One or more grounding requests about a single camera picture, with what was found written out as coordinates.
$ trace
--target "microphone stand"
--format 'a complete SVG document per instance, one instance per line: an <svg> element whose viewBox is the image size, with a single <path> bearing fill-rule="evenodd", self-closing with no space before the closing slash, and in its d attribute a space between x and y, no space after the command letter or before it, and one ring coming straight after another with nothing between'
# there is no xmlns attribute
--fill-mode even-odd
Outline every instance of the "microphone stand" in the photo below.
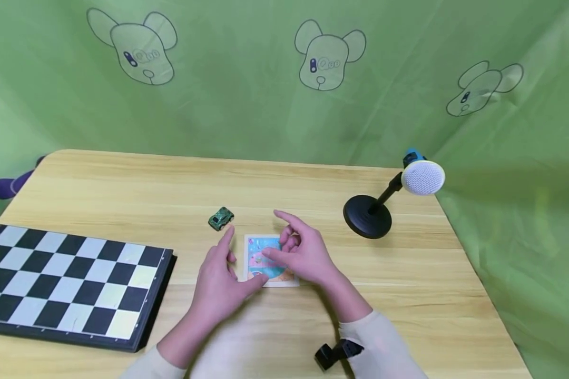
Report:
<svg viewBox="0 0 569 379"><path fill-rule="evenodd" d="M356 195L344 205L344 219L356 234L376 240L388 234L392 215L385 206L386 200L402 188L402 171L388 184L388 188L375 199L369 195Z"/></svg>

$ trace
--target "purple object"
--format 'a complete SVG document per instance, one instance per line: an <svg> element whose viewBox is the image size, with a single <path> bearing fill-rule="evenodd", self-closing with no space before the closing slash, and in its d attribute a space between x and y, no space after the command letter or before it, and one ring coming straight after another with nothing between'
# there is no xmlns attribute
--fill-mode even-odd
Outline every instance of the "purple object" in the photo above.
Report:
<svg viewBox="0 0 569 379"><path fill-rule="evenodd" d="M42 162L44 156L36 161L36 167ZM34 170L28 171L16 179L1 178L0 179L0 200L8 200L14 198L15 195L24 186L25 182L30 178Z"/></svg>

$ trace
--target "round black base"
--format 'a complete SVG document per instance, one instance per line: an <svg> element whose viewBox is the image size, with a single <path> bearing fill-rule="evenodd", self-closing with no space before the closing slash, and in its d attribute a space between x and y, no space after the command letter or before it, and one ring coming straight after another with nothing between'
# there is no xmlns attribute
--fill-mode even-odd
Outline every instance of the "round black base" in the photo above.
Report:
<svg viewBox="0 0 569 379"><path fill-rule="evenodd" d="M344 219L348 226L365 238L376 240L388 234L392 227L392 216L384 204L375 214L369 215L369 208L376 199L367 195L357 195L344 205Z"/></svg>

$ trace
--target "picture card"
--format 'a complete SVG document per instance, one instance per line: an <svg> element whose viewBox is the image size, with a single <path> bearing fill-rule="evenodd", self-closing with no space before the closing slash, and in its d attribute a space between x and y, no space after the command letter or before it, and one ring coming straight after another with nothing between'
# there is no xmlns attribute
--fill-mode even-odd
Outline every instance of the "picture card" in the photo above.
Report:
<svg viewBox="0 0 569 379"><path fill-rule="evenodd" d="M244 236L244 278L251 279L266 274L268 282L264 287L298 287L299 278L289 268L281 266L261 254L266 247L281 249L280 235L252 234Z"/></svg>

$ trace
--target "white sleeve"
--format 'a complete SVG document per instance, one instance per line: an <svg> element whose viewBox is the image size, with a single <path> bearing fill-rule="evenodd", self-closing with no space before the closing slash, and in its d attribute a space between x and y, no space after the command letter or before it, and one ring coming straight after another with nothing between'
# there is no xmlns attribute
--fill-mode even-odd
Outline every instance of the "white sleeve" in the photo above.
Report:
<svg viewBox="0 0 569 379"><path fill-rule="evenodd" d="M356 379L427 379L394 325L380 312L353 323L340 323L341 338L363 346L348 359Z"/></svg>
<svg viewBox="0 0 569 379"><path fill-rule="evenodd" d="M175 367L167 362L154 346L133 362L120 375L120 379L181 379L184 374L183 368Z"/></svg>

